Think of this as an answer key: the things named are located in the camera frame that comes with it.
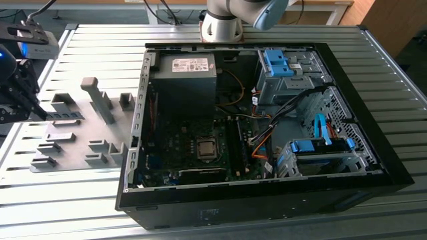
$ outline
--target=blue light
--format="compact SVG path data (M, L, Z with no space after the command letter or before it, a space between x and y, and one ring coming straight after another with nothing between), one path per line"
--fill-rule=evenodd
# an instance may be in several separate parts
M26 52L28 52L28 46L25 43L21 44L21 55L26 57Z

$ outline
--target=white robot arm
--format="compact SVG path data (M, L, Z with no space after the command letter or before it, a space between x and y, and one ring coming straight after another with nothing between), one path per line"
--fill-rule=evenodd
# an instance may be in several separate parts
M238 42L242 37L241 20L258 30L268 30L280 20L288 0L208 0L201 24L202 41Z

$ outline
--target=aluminum profile table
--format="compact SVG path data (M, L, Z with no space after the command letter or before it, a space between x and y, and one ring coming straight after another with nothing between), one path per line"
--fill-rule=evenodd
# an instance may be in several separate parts
M198 37L194 25L69 25L60 57L38 79L40 100L46 92L66 91L66 84L52 81L58 76L97 76L109 96L122 88L136 91L144 44L198 42ZM244 39L328 43L415 184L335 214L146 231L114 211L120 169L30 173L45 124L16 123L0 151L0 239L427 238L427 101L369 32L352 26L288 25L266 32L246 27Z

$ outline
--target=motherboard chip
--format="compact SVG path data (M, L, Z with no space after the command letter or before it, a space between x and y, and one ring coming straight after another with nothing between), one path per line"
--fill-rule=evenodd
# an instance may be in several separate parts
M197 137L196 147L197 159L208 161L217 157L216 138L213 136Z
M198 143L198 155L213 156L214 155L214 142L204 141Z

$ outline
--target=ventilation grille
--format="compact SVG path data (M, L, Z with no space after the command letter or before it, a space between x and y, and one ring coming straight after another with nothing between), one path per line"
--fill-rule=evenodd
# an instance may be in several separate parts
M369 164L376 163L369 146L363 140L363 135L357 125L351 123L343 123L344 119L351 118L348 110L343 100L337 97L337 91L333 88L328 88L324 94L312 95L309 99L304 99L301 103L301 111L304 112L303 130L307 136L315 137L315 116L323 113L327 119L331 120L331 125L337 132L339 137L352 138L357 152L363 152L364 159Z

